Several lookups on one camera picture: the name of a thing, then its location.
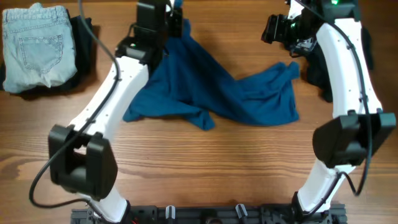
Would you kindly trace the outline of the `blue polo shirt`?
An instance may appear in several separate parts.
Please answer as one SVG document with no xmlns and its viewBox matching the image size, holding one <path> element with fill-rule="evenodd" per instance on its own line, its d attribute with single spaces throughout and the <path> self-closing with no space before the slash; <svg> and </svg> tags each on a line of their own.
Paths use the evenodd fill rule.
<svg viewBox="0 0 398 224">
<path fill-rule="evenodd" d="M 170 37 L 169 54 L 134 97 L 123 121 L 180 116 L 198 128 L 215 127 L 210 116 L 252 126 L 278 126 L 299 120 L 292 81 L 299 65 L 277 63 L 236 80 L 191 36 L 189 20 L 181 37 Z"/>
</svg>

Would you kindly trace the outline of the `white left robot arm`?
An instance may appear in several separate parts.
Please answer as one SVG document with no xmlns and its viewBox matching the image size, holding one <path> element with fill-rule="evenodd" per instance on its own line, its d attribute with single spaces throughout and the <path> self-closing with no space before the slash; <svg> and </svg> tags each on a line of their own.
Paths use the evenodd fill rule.
<svg viewBox="0 0 398 224">
<path fill-rule="evenodd" d="M 182 32 L 181 1 L 138 1 L 137 19 L 112 55 L 108 76 L 67 127 L 49 133 L 50 177 L 80 195 L 101 223 L 127 223 L 130 203 L 117 191 L 111 141 L 131 101 L 166 54 L 165 42 Z"/>
</svg>

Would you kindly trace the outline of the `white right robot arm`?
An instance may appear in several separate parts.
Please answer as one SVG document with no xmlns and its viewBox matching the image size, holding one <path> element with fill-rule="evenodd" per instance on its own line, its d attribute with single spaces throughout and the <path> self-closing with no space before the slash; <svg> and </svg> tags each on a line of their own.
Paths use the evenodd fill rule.
<svg viewBox="0 0 398 224">
<path fill-rule="evenodd" d="M 306 183 L 292 200 L 296 222 L 312 221 L 330 211 L 331 200 L 349 174 L 363 167 L 359 196 L 373 155 L 396 128 L 396 116 L 384 112 L 363 52 L 357 1 L 289 1 L 286 15 L 271 15 L 262 41 L 280 42 L 292 57 L 319 46 L 333 97 L 333 118 L 313 133 L 316 156 Z"/>
</svg>

